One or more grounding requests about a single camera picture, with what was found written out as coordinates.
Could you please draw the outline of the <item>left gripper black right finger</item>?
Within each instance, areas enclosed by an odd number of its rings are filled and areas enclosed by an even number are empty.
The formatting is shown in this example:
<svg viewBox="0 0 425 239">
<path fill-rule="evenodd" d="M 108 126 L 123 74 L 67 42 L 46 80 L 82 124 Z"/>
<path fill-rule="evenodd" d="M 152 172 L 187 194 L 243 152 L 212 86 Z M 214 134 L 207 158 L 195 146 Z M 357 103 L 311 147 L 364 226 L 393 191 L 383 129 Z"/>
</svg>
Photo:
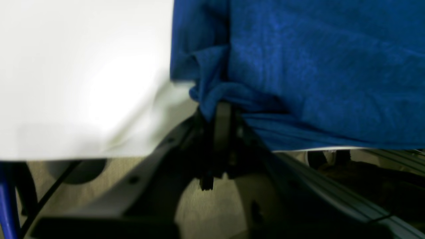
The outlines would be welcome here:
<svg viewBox="0 0 425 239">
<path fill-rule="evenodd" d="M 388 227 L 338 209 L 269 151 L 238 112 L 214 114 L 214 162 L 235 183 L 247 231 L 242 239 L 391 239 Z"/>
</svg>

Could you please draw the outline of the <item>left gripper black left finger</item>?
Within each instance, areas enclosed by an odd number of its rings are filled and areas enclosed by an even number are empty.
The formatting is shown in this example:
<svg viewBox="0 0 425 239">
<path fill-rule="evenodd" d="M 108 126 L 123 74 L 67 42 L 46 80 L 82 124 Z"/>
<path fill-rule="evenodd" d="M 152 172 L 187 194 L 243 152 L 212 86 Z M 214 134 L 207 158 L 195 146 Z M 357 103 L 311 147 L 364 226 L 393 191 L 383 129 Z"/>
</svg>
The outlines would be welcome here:
<svg viewBox="0 0 425 239">
<path fill-rule="evenodd" d="M 174 216 L 188 184 L 213 188 L 206 153 L 211 126 L 200 110 L 175 127 L 140 164 L 91 203 L 43 216 L 34 239 L 179 239 Z"/>
</svg>

